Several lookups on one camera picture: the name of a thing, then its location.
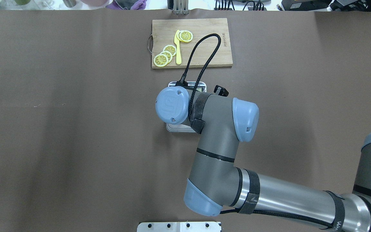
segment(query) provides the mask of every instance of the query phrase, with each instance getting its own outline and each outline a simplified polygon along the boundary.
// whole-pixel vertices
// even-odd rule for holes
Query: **black cable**
[[[259,10],[260,0],[256,3],[253,10]]]
[[[239,211],[240,211],[239,209],[223,210],[223,211],[220,212],[220,214],[238,213]],[[297,220],[307,221],[307,222],[315,223],[315,224],[330,227],[330,228],[333,226],[331,223],[325,222],[323,220],[315,219],[315,218],[308,217],[308,216],[302,216],[302,215],[294,214],[294,213],[284,213],[284,212],[266,211],[266,210],[254,210],[253,213],[297,219]]]
[[[218,34],[209,34],[209,35],[206,35],[204,36],[203,38],[201,38],[201,40],[199,40],[197,42],[197,44],[195,44],[194,48],[193,48],[193,51],[191,52],[190,54],[190,58],[188,59],[188,63],[187,63],[187,66],[184,70],[184,73],[183,75],[181,76],[181,79],[179,82],[183,83],[187,77],[187,72],[188,72],[188,68],[190,67],[190,62],[191,62],[191,59],[193,57],[193,54],[195,52],[195,49],[197,48],[197,46],[203,42],[203,40],[205,40],[206,38],[210,38],[210,37],[217,37],[218,39],[218,43],[217,43],[217,46],[215,46],[215,49],[213,51],[213,53],[210,55],[210,57],[207,59],[206,63],[203,65],[201,71],[200,71],[200,74],[198,75],[197,77],[197,80],[195,81],[195,84],[194,84],[194,88],[193,88],[193,92],[191,93],[191,97],[190,97],[190,101],[188,103],[188,120],[191,120],[191,111],[192,111],[192,106],[193,106],[193,101],[194,101],[194,95],[195,95],[195,92],[197,91],[197,86],[198,86],[198,83],[200,82],[200,79],[201,77],[203,76],[203,73],[204,71],[206,70],[207,66],[209,65],[210,61],[213,59],[214,55],[217,53],[218,49],[220,48],[220,45],[221,45],[221,38]]]
[[[243,10],[246,9],[247,4],[249,4],[249,3],[253,3],[253,9],[254,9],[254,6],[255,6],[256,2],[255,2],[255,1],[248,1],[248,2],[244,5]]]
[[[259,0],[259,1],[257,2],[257,4],[256,4],[256,9],[255,9],[255,10],[257,10],[257,11],[264,10],[264,4],[262,3],[261,0]]]
[[[233,3],[233,0],[229,0],[229,1],[228,1],[227,10],[230,10],[230,3],[231,3],[231,5],[233,6],[233,10],[236,10],[236,9],[234,9],[234,3]]]

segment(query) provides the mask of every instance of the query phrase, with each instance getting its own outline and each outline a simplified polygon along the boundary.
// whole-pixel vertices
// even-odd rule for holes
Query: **black cable strap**
[[[205,122],[203,118],[203,110],[206,105],[206,101],[209,98],[211,93],[201,92],[198,97],[195,99],[193,104],[193,110],[191,111],[190,126],[197,133],[201,134],[204,128]]]
[[[260,197],[260,179],[256,172],[246,170],[250,178],[250,190],[247,193],[246,201],[241,207],[239,213],[252,214]]]
[[[331,223],[329,227],[326,229],[331,229],[331,231],[337,231],[340,232],[342,231],[343,228],[343,223],[344,223],[344,218],[345,218],[345,210],[344,210],[344,204],[343,204],[343,198],[338,196],[337,194],[334,194],[331,191],[325,191],[328,194],[330,194],[331,198],[333,198],[334,201],[334,207],[336,208],[336,212],[334,215],[334,220]]]

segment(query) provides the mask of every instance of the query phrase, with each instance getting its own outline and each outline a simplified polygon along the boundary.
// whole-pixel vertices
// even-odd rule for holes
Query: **yellow knife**
[[[177,30],[174,34],[174,44],[177,46],[177,53],[176,53],[176,64],[181,64],[181,53],[180,53],[180,40],[177,38],[177,34],[180,30]]]

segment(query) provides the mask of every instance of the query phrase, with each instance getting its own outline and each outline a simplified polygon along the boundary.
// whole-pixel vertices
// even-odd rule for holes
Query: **yellow lemon slice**
[[[164,54],[168,57],[168,63],[170,63],[171,60],[173,59],[173,55],[169,51],[162,51],[160,54]]]
[[[191,33],[191,31],[180,31],[178,33],[178,39],[182,42],[188,43],[193,40],[193,33]]]
[[[171,44],[165,46],[162,50],[170,52],[172,56],[175,56],[177,53],[177,48]]]
[[[164,67],[168,64],[168,57],[164,54],[158,54],[154,57],[154,64],[157,67]]]

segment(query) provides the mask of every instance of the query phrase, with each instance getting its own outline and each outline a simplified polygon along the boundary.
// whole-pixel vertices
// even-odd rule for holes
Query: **metal handle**
[[[148,37],[148,40],[147,40],[147,49],[151,55],[153,55],[153,52],[151,51],[153,48],[152,47],[150,48],[150,38],[152,37],[153,37],[153,32],[151,32],[150,37]]]

